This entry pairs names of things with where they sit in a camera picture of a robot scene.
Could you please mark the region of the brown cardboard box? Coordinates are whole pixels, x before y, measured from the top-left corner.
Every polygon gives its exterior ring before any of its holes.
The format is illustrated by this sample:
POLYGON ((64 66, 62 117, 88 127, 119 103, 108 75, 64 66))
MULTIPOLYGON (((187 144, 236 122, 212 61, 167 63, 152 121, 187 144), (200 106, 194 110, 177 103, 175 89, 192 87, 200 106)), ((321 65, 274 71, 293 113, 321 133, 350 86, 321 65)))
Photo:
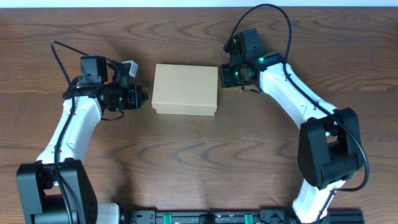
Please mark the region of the brown cardboard box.
POLYGON ((157 64, 152 107, 158 114, 214 116, 218 68, 157 64))

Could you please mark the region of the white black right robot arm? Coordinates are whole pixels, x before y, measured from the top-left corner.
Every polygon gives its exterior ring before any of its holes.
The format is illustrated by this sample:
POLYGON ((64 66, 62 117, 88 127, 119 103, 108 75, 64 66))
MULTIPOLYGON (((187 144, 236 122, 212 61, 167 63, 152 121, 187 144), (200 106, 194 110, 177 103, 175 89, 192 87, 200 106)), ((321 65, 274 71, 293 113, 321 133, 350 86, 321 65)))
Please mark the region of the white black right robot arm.
POLYGON ((322 100, 277 52, 230 53, 222 65, 224 88, 254 84, 271 96, 299 128, 298 166, 303 184, 289 208, 260 212, 164 212, 157 223, 362 223, 359 210, 329 210, 344 183, 369 163, 361 146, 356 113, 322 100))

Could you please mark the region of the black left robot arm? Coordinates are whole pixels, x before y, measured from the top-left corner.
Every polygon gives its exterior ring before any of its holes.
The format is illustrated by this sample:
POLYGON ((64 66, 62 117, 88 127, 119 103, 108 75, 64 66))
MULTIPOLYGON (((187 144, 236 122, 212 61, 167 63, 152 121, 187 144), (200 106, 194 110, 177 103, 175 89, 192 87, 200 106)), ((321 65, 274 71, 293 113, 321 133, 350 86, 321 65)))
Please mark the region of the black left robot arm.
POLYGON ((71 86, 63 113, 44 151, 21 164, 16 180, 26 223, 129 223, 117 203, 99 202, 84 168, 86 152, 104 110, 138 109, 148 95, 139 85, 71 86))

